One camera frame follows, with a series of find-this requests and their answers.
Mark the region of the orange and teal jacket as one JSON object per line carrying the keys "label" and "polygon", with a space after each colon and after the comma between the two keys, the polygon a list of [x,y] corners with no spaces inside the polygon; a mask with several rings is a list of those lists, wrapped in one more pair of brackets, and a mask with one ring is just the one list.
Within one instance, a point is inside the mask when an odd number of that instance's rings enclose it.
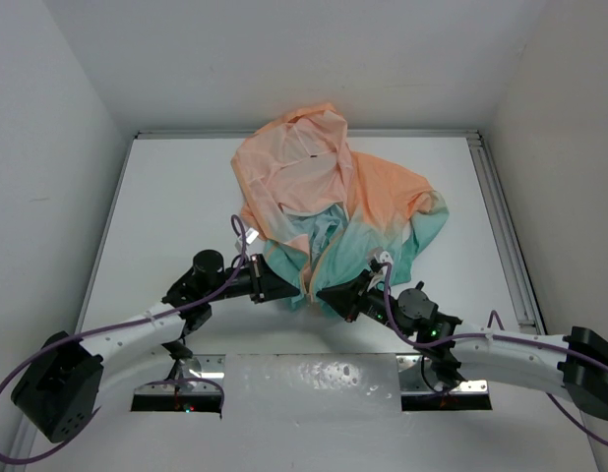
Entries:
{"label": "orange and teal jacket", "polygon": [[293,310],[324,307],[317,292],[355,278],[378,247],[393,257],[392,282],[408,282],[449,218],[425,177],[351,149],[347,131],[329,103],[299,108],[256,131],[231,159],[241,218],[259,231],[269,267],[300,290],[287,299]]}

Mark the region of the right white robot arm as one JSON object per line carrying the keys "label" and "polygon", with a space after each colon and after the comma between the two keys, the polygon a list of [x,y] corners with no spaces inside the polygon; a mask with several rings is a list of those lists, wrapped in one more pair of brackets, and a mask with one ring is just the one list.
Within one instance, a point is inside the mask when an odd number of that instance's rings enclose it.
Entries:
{"label": "right white robot arm", "polygon": [[368,271],[317,296],[347,322],[366,316],[393,330],[431,360],[445,385],[484,380],[520,386],[608,421],[608,341],[592,329],[538,335],[478,326],[442,313],[420,285],[393,297],[389,284]]}

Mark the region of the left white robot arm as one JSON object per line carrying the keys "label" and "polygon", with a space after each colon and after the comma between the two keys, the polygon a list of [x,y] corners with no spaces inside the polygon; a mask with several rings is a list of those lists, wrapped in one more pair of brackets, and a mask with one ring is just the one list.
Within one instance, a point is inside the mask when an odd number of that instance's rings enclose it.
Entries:
{"label": "left white robot arm", "polygon": [[96,329],[80,339],[64,331],[49,337],[11,400],[51,443],[67,442],[93,417],[102,389],[136,373],[137,359],[156,355],[158,347],[165,363],[182,356],[182,339],[211,317],[212,301],[247,296],[264,303],[299,292],[261,255],[226,267],[220,252],[203,250],[160,302],[118,328]]}

